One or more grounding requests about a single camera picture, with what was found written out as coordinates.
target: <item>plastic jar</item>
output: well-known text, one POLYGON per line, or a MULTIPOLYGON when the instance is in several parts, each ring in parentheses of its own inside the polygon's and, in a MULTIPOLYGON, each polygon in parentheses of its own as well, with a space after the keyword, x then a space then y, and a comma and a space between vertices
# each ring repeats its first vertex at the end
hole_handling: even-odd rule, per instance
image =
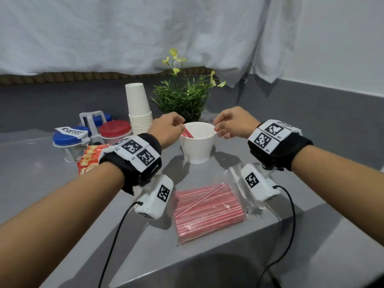
MULTIPOLYGON (((91 131, 86 126, 75 126, 73 129, 87 130, 88 136, 91 136, 91 131)), ((81 156, 84 154, 84 150, 87 149, 87 144, 83 145, 81 139, 78 139, 72 135, 62 134, 61 132, 55 132, 52 137, 53 146, 64 150, 65 160, 67 162, 74 162, 81 160, 81 156)))
MULTIPOLYGON (((109 114, 104 113, 104 116, 107 122, 112 121, 112 117, 109 114)), ((103 119, 101 118, 101 115, 94 116, 93 122, 95 123, 96 128, 99 129, 99 127, 103 125, 103 119)))
POLYGON ((106 144, 114 144, 124 136, 131 135, 132 128, 128 121, 113 120, 100 126, 99 132, 106 144))

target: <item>forearm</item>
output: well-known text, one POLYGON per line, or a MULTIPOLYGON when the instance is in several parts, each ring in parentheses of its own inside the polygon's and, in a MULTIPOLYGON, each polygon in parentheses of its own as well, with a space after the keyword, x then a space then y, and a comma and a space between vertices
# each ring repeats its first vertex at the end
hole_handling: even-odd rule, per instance
POLYGON ((0 226, 0 283, 39 287, 124 184, 103 163, 0 226))
POLYGON ((314 146, 302 149, 292 171, 314 192, 384 245, 384 174, 314 146))

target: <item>person's left hand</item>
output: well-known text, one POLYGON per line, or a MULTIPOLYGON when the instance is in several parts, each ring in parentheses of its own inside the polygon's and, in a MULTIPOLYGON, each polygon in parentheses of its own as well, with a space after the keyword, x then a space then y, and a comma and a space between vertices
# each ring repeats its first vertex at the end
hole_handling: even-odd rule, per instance
POLYGON ((156 137, 161 148, 166 149, 173 145, 183 133, 184 121, 185 119, 176 112, 164 114, 152 122, 147 133, 156 137))

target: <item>white camera device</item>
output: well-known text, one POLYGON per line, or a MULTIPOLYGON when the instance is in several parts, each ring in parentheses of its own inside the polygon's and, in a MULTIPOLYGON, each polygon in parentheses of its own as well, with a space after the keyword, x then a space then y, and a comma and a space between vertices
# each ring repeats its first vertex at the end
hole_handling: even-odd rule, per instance
POLYGON ((264 170, 262 166, 260 169, 253 164, 246 164, 241 169, 241 176, 245 180, 246 185, 251 191, 252 196, 258 201, 266 201, 274 196, 280 194, 279 189, 273 187, 276 183, 271 178, 271 173, 274 170, 264 170))
POLYGON ((159 219, 167 206, 173 186, 173 181, 167 175, 155 175, 137 198, 136 201, 143 204, 136 204, 135 212, 148 219, 159 219))

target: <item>bundle of red straws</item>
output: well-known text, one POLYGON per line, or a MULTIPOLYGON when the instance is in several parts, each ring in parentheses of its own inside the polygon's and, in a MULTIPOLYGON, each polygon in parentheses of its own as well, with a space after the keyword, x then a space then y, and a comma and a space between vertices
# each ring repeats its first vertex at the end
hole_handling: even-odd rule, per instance
POLYGON ((193 138, 193 135, 188 131, 188 129, 184 129, 183 133, 181 134, 182 136, 193 138))
POLYGON ((174 217, 180 243, 245 220, 245 213, 226 184, 176 191, 174 217))

